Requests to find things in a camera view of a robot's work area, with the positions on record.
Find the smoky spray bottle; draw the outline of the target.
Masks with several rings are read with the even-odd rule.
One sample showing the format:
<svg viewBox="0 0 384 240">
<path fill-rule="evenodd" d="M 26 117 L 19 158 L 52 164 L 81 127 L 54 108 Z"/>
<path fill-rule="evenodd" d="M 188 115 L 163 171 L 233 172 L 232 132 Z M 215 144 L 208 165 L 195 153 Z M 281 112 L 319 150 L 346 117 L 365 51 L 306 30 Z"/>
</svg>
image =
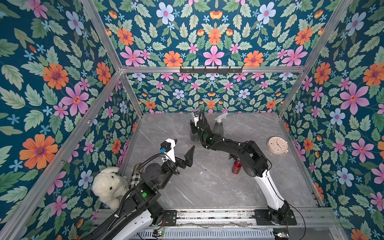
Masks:
<svg viewBox="0 0 384 240">
<path fill-rule="evenodd" d="M 223 122 L 216 121 L 214 128 L 213 128 L 213 134 L 219 135 L 221 137 L 224 136 L 224 125 Z"/>
<path fill-rule="evenodd" d="M 200 137 L 199 131 L 198 130 L 191 130 L 190 139 L 193 142 L 200 142 L 201 137 Z"/>
</svg>

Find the red can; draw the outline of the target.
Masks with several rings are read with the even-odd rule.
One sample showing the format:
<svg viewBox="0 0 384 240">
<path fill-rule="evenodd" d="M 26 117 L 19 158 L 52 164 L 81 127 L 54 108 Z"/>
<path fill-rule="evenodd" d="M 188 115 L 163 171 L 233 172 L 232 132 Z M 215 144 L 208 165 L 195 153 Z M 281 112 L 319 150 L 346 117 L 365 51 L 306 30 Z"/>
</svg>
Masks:
<svg viewBox="0 0 384 240">
<path fill-rule="evenodd" d="M 243 165 L 242 165 L 241 161 L 240 160 L 236 160 L 234 162 L 234 164 L 233 164 L 233 167 L 232 167 L 232 173 L 235 174 L 235 175 L 239 174 L 239 172 L 241 171 L 242 167 L 243 167 Z"/>
</svg>

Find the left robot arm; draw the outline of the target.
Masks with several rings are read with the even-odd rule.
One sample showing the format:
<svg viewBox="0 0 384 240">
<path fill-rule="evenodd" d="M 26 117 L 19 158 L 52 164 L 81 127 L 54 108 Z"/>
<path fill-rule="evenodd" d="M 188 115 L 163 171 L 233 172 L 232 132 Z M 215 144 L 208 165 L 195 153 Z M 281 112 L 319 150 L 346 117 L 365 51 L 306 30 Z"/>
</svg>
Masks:
<svg viewBox="0 0 384 240">
<path fill-rule="evenodd" d="M 84 237 L 85 240 L 129 240 L 151 225 L 163 224 L 164 208 L 158 203 L 159 190 L 165 188 L 174 175 L 179 175 L 178 168 L 185 169 L 193 165 L 195 146 L 185 154 L 170 160 L 171 152 L 166 147 L 158 154 L 148 158 L 142 167 L 141 181 L 128 190 L 118 209 L 95 230 Z"/>
</svg>

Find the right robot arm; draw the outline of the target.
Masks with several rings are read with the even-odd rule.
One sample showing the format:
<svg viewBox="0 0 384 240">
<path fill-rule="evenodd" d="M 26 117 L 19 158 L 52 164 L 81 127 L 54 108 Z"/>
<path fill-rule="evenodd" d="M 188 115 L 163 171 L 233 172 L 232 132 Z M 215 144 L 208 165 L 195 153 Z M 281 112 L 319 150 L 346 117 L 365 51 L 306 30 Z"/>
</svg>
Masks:
<svg viewBox="0 0 384 240">
<path fill-rule="evenodd" d="M 226 152 L 239 160 L 245 173 L 256 180 L 267 200 L 270 216 L 265 219 L 276 225 L 285 223 L 290 205 L 277 190 L 270 174 L 272 164 L 259 146 L 254 141 L 237 142 L 214 133 L 203 111 L 195 111 L 192 116 L 191 131 L 198 135 L 203 148 Z"/>
</svg>

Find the plaid cylinder pouch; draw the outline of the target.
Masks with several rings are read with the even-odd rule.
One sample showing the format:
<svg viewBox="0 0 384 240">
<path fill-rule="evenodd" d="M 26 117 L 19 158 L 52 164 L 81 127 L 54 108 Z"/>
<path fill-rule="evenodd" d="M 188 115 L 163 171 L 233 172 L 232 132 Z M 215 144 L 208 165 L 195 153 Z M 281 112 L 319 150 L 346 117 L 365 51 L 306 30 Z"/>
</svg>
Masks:
<svg viewBox="0 0 384 240">
<path fill-rule="evenodd" d="M 141 181 L 141 174 L 144 172 L 144 169 L 143 168 L 139 169 L 139 167 L 140 167 L 140 164 L 137 164 L 133 169 L 130 184 L 129 184 L 129 189 L 132 189 Z"/>
</svg>

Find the white plush dog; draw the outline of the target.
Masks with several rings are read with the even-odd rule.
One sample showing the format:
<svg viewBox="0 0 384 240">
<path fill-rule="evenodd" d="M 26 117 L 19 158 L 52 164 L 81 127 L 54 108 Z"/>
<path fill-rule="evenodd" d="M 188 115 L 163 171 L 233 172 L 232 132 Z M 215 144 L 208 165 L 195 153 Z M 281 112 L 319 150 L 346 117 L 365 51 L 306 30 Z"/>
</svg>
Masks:
<svg viewBox="0 0 384 240">
<path fill-rule="evenodd" d="M 118 167 L 101 170 L 94 178 L 92 191 L 108 208 L 116 210 L 120 205 L 120 196 L 129 190 L 126 178 L 120 176 Z"/>
</svg>

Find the pink round clock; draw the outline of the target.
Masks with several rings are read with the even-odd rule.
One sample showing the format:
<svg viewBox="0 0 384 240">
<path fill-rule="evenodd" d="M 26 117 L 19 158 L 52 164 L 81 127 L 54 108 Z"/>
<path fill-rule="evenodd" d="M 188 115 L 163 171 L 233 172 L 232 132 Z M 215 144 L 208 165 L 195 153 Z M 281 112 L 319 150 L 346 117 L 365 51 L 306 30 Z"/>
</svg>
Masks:
<svg viewBox="0 0 384 240">
<path fill-rule="evenodd" d="M 282 155 L 289 152 L 288 142 L 281 137 L 271 137 L 267 142 L 269 151 L 275 155 Z"/>
</svg>

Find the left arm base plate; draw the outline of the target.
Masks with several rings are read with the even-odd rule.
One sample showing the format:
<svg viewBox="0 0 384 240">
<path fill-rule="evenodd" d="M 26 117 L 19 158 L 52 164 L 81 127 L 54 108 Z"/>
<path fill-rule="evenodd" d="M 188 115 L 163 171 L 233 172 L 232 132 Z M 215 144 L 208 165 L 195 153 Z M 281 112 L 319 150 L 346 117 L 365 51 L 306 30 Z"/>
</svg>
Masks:
<svg viewBox="0 0 384 240">
<path fill-rule="evenodd" d="M 174 226 L 176 226 L 177 217 L 178 217 L 178 211 L 165 210 L 161 213 L 155 214 L 152 226 L 174 227 Z"/>
</svg>

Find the black hook rail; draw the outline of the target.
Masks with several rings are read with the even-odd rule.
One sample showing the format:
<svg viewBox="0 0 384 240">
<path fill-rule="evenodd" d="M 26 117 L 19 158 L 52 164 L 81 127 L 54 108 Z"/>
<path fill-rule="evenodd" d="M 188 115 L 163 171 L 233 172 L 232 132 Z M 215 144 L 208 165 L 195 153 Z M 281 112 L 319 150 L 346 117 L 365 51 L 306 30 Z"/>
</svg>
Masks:
<svg viewBox="0 0 384 240">
<path fill-rule="evenodd" d="M 181 74 L 238 74 L 243 67 L 180 67 Z"/>
</svg>

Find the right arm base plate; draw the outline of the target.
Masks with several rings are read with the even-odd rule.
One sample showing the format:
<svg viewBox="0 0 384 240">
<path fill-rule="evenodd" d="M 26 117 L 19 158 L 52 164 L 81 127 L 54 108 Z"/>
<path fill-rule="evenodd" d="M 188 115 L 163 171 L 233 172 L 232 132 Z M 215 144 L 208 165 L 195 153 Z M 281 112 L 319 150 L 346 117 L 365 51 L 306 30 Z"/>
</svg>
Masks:
<svg viewBox="0 0 384 240">
<path fill-rule="evenodd" d="M 260 226 L 296 226 L 297 220 L 292 210 L 289 210 L 285 215 L 280 216 L 277 212 L 266 210 L 254 210 L 252 216 Z"/>
</svg>

